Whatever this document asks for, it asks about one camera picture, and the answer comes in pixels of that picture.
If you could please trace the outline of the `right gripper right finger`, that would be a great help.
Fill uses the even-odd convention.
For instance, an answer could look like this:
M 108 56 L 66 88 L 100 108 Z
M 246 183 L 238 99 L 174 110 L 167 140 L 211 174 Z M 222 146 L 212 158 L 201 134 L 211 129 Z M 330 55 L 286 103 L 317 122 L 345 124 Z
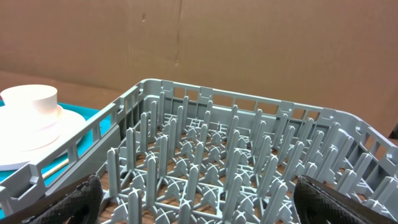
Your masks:
M 307 176 L 298 176 L 293 201 L 301 224 L 394 224 L 396 221 Z

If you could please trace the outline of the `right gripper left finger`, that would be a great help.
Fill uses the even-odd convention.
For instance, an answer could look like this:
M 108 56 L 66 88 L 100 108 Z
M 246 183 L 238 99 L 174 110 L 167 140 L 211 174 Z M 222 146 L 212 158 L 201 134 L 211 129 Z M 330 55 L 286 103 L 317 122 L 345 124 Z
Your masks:
M 1 223 L 97 223 L 102 199 L 101 179 L 93 173 L 1 219 Z

